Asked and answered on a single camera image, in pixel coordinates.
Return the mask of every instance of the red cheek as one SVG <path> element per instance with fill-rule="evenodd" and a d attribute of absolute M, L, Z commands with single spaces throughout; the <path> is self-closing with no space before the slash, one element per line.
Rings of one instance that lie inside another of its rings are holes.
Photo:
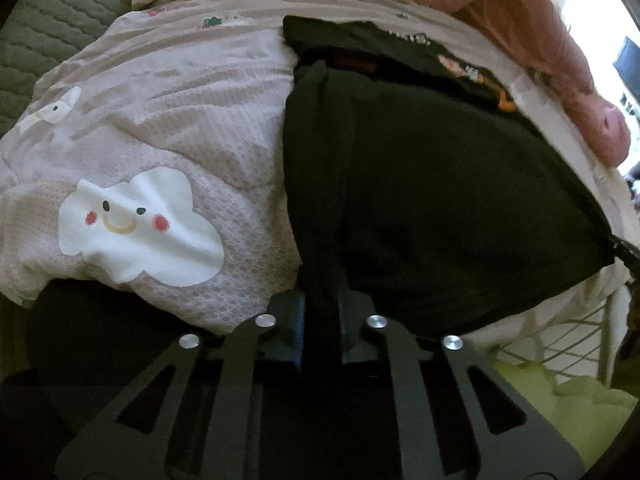
<path fill-rule="evenodd" d="M 160 231 L 161 233 L 164 233 L 165 231 L 167 231 L 170 224 L 169 224 L 169 221 L 164 216 L 156 215 L 153 217 L 151 221 L 151 225 L 155 230 Z"/>
<path fill-rule="evenodd" d="M 86 217 L 84 218 L 84 223 L 87 225 L 93 225 L 96 223 L 97 219 L 98 219 L 98 213 L 96 213 L 95 211 L 89 211 Z"/>

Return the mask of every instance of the smile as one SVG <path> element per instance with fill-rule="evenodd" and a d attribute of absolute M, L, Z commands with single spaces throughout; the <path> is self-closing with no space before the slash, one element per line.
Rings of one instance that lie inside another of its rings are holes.
<path fill-rule="evenodd" d="M 116 233 L 117 235 L 129 235 L 134 231 L 134 229 L 138 225 L 138 222 L 136 222 L 135 220 L 132 220 L 131 224 L 129 224 L 128 227 L 116 227 L 115 225 L 111 225 L 109 223 L 109 219 L 107 218 L 107 213 L 102 215 L 102 223 L 107 228 L 107 231 Z"/>

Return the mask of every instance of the pink garment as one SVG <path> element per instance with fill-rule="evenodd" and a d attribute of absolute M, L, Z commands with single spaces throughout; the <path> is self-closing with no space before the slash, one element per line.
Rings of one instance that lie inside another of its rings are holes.
<path fill-rule="evenodd" d="M 608 166 L 625 160 L 622 112 L 599 96 L 586 58 L 551 0 L 414 0 L 478 28 L 519 65 L 542 75 L 584 140 Z"/>

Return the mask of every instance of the green mattress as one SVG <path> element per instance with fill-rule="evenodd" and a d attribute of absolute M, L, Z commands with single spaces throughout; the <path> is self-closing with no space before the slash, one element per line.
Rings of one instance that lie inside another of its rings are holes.
<path fill-rule="evenodd" d="M 131 0 L 19 0 L 0 29 L 0 137 L 31 101 L 34 83 L 99 38 Z"/>

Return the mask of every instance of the yellow-green fabric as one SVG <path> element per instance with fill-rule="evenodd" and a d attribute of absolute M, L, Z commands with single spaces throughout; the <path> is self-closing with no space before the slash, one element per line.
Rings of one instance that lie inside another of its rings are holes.
<path fill-rule="evenodd" d="M 591 377 L 556 385 L 554 375 L 539 363 L 496 362 L 494 367 L 575 447 L 587 469 L 611 446 L 638 402 Z"/>

